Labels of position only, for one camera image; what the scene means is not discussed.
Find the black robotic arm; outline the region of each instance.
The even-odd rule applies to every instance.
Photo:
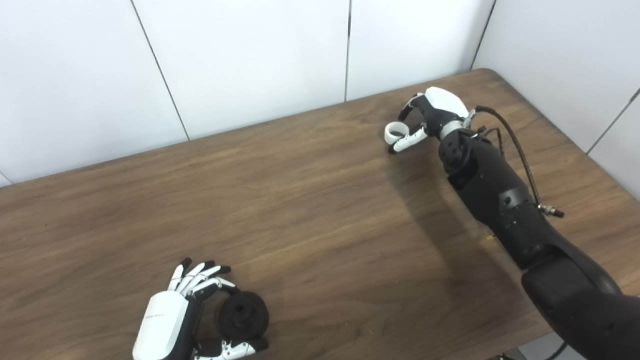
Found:
[[[414,95],[399,120],[414,108],[424,122],[397,140],[387,136],[389,153],[427,137],[439,139],[451,186],[524,272],[522,286],[553,330],[587,360],[640,359],[640,299],[622,294],[600,265],[557,232],[545,215],[564,214],[540,204],[534,183],[532,196],[501,151],[482,131],[470,129],[476,113],[490,113],[517,144],[506,121],[491,108],[467,112],[458,97],[439,88]]]

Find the black cable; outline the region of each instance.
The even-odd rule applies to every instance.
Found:
[[[487,136],[489,136],[490,133],[492,132],[497,132],[498,134],[498,145],[500,147],[500,155],[502,155],[502,157],[504,157],[504,146],[502,144],[502,131],[500,131],[499,127],[495,127],[493,129],[489,129],[486,133],[483,133],[482,137],[486,138]]]
[[[566,343],[563,343],[562,346],[560,346],[560,348],[553,353],[553,355],[547,358],[547,360],[556,360],[557,357],[560,356],[560,354],[562,354],[563,351],[566,349],[566,346],[567,346]]]
[[[550,357],[546,358],[545,360],[556,360],[558,358],[558,356],[560,356],[560,354],[563,353],[563,351],[566,349],[567,344],[563,343],[559,349],[556,350],[556,352],[554,352]],[[498,355],[498,357],[500,358],[500,360],[515,360],[512,357],[508,357],[507,355],[504,354],[500,354]]]
[[[494,109],[487,108],[486,106],[476,106],[476,112],[493,115],[496,119],[500,120],[504,128],[507,129],[509,136],[513,140],[513,144],[516,145],[516,149],[518,150],[520,159],[522,160],[522,165],[524,165],[524,170],[527,172],[527,177],[529,178],[529,184],[531,185],[531,192],[533,193],[533,197],[536,201],[536,205],[540,205],[541,204],[540,194],[538,193],[538,188],[536,187],[536,181],[533,179],[531,168],[529,168],[529,162],[527,161],[527,157],[525,156],[524,151],[522,150],[522,146],[518,141],[518,137],[513,132],[513,129],[511,128],[511,126],[509,126],[509,123],[507,123],[507,120],[504,120],[504,118],[500,114],[498,114]]]

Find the wood grain tabletop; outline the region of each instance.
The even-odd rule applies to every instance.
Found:
[[[255,360],[483,360],[547,333],[437,141],[387,154],[383,128],[428,86],[506,117],[543,201],[567,213],[552,223],[640,293],[640,204],[477,70],[1,189],[1,357],[131,359],[149,298],[187,256],[264,297],[271,347]],[[524,176],[508,138],[506,154]]]

